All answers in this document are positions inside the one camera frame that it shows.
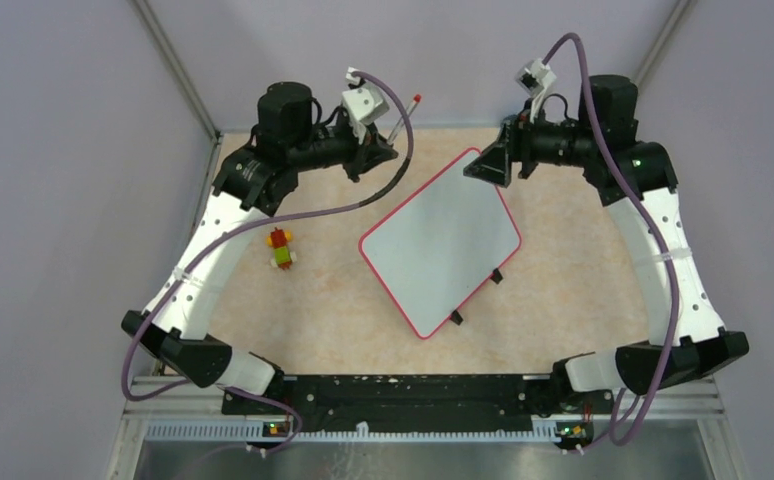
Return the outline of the red whiteboard marker pen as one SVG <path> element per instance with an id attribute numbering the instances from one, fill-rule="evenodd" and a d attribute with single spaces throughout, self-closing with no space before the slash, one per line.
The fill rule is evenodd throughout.
<path id="1" fill-rule="evenodd" d="M 413 98 L 405 105 L 405 112 L 407 113 L 407 116 L 410 117 L 419 103 L 422 100 L 422 95 L 417 93 L 413 96 Z M 401 133 L 402 129 L 405 127 L 405 119 L 402 116 L 399 116 L 399 119 L 397 120 L 396 124 L 394 125 L 393 129 L 391 130 L 389 136 L 386 139 L 386 142 L 389 145 L 393 145 L 399 134 Z"/>

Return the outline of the red framed whiteboard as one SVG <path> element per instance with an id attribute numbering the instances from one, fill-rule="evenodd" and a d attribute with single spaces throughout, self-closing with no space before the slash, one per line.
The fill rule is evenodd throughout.
<path id="1" fill-rule="evenodd" d="M 358 250 L 414 334 L 434 335 L 523 243 L 500 189 L 463 170 L 470 147 L 370 227 Z"/>

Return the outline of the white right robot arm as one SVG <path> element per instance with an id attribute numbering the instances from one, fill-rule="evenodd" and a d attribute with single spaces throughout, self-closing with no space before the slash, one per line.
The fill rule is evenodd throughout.
<path id="1" fill-rule="evenodd" d="M 621 75 L 593 75 L 577 119 L 528 119 L 534 103 L 506 117 L 495 142 L 464 169 L 500 187 L 540 164 L 582 169 L 624 239 L 647 308 L 647 339 L 554 363 L 552 404 L 575 412 L 590 392 L 625 388 L 645 395 L 701 379 L 746 356 L 745 333 L 730 331 L 711 304 L 680 218 L 678 179 L 667 150 L 637 139 L 637 86 Z"/>

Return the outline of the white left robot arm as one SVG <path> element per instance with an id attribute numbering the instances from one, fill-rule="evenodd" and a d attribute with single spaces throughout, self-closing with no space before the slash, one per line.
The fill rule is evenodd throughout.
<path id="1" fill-rule="evenodd" d="M 358 181 L 397 157 L 376 125 L 397 95 L 352 71 L 339 105 L 325 113 L 311 89 L 286 81 L 257 102 L 250 139 L 222 162 L 187 247 L 153 299 L 121 322 L 132 349 L 143 349 L 198 387 L 245 392 L 260 413 L 282 404 L 279 369 L 211 335 L 211 315 L 241 256 L 262 227 L 279 220 L 303 172 L 341 166 Z"/>

